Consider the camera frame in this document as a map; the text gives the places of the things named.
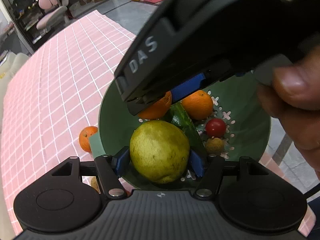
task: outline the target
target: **metal screw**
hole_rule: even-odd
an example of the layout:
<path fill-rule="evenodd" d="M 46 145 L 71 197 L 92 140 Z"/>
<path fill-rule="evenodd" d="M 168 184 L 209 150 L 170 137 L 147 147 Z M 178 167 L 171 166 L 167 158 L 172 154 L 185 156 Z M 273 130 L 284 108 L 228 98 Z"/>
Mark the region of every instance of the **metal screw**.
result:
<path fill-rule="evenodd" d="M 102 157 L 106 158 L 108 163 L 111 163 L 111 161 L 112 161 L 112 155 L 110 155 L 110 154 L 104 154 L 104 155 L 102 155 Z"/>
<path fill-rule="evenodd" d="M 199 197 L 209 197 L 212 195 L 212 191 L 207 188 L 201 188 L 197 190 L 196 194 Z"/>
<path fill-rule="evenodd" d="M 209 162 L 212 162 L 215 157 L 217 157 L 215 154 L 209 154 L 207 156 L 207 159 L 208 159 Z"/>
<path fill-rule="evenodd" d="M 113 188 L 109 190 L 109 195 L 113 197 L 120 197 L 124 194 L 124 190 L 120 188 Z"/>

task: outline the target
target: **table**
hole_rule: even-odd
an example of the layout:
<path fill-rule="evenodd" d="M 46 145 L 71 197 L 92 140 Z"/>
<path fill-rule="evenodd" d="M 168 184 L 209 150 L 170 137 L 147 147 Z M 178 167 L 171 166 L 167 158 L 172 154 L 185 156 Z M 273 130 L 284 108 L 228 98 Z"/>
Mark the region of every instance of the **table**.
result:
<path fill-rule="evenodd" d="M 88 125 L 97 126 L 102 97 L 134 38 L 94 11 L 47 41 L 10 82 L 4 99 L 0 161 L 4 197 L 16 234 L 21 227 L 13 200 L 21 190 L 69 156 L 92 160 L 81 149 L 78 135 Z M 286 179 L 267 153 L 260 163 Z M 307 235 L 314 221 L 308 209 L 301 233 Z"/>

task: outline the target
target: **white sofa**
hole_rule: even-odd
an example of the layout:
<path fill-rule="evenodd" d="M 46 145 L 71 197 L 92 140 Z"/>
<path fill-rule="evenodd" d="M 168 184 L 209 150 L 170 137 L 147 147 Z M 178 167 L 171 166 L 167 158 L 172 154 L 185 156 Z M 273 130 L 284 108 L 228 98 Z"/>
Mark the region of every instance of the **white sofa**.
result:
<path fill-rule="evenodd" d="M 9 52 L 6 61 L 0 66 L 0 149 L 1 149 L 1 130 L 2 130 L 2 117 L 3 117 L 3 99 L 7 91 L 7 86 L 12 77 L 28 60 L 28 56 L 19 53 L 14 54 Z M 4 201 L 3 185 L 1 176 L 0 165 L 0 239 L 10 240 L 15 237 L 10 218 L 7 212 L 7 207 Z"/>

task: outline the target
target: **ribbed grip surface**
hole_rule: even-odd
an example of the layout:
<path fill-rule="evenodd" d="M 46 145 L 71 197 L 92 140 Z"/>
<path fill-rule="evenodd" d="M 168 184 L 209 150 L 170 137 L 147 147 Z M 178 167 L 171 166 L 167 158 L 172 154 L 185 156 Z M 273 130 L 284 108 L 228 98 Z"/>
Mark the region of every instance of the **ribbed grip surface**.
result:
<path fill-rule="evenodd" d="M 60 235 L 24 231 L 18 240 L 264 240 L 304 239 L 298 232 L 257 236 L 225 221 L 214 204 L 199 201 L 187 191 L 139 191 L 109 202 L 90 225 Z"/>

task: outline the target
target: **red tomato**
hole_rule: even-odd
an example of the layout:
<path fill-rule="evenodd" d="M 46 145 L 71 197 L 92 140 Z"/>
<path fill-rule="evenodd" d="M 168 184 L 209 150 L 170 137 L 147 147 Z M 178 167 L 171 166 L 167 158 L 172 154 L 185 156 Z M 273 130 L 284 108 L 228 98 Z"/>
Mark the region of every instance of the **red tomato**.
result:
<path fill-rule="evenodd" d="M 212 137 L 222 137 L 224 133 L 226 132 L 227 126 L 226 123 L 219 119 L 219 118 L 213 118 L 209 122 L 207 122 L 205 126 L 205 130 L 207 131 L 207 135 Z"/>

